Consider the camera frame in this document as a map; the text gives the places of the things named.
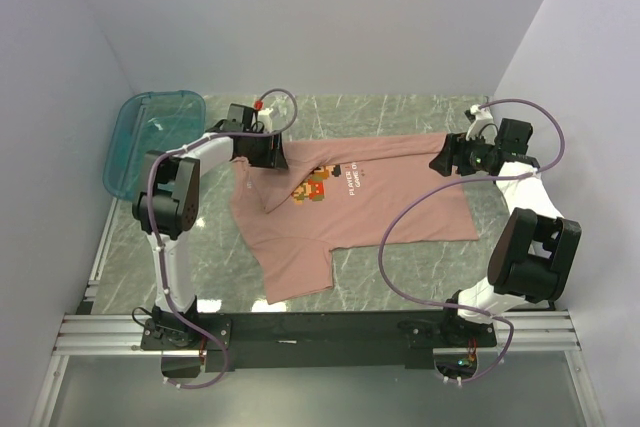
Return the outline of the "pink t shirt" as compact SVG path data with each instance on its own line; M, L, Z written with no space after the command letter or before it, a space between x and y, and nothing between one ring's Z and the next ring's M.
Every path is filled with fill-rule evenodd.
M442 133L288 142L285 171L232 163L231 211L277 303L333 287L336 249L375 246L411 202L440 188L386 238L389 243L475 241L461 186L430 169Z

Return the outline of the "teal transparent plastic bin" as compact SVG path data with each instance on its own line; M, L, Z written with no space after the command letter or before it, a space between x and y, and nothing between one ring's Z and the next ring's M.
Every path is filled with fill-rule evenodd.
M103 170L103 185L113 197L131 202L144 155L168 151L204 133L206 104L189 90L146 92L121 107Z

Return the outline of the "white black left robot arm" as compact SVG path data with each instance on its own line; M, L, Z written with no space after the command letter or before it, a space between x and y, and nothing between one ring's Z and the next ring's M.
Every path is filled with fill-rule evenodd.
M227 117L198 139L168 152L145 154L132 205L150 244L156 298L147 335L186 349L208 335L198 323L197 297L187 267L188 234L199 213L203 174L237 158L252 167L285 171L282 132L262 98L252 106L231 104Z

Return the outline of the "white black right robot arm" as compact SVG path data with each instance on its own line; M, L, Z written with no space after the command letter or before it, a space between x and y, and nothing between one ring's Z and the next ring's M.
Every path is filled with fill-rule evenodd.
M460 346L482 326L514 307L555 302L563 293L582 234L548 196L527 155L531 124L504 119L492 141L481 133L450 133L429 167L442 176L486 172L504 197L509 219L488 263L486 276L456 292L439 321L444 342Z

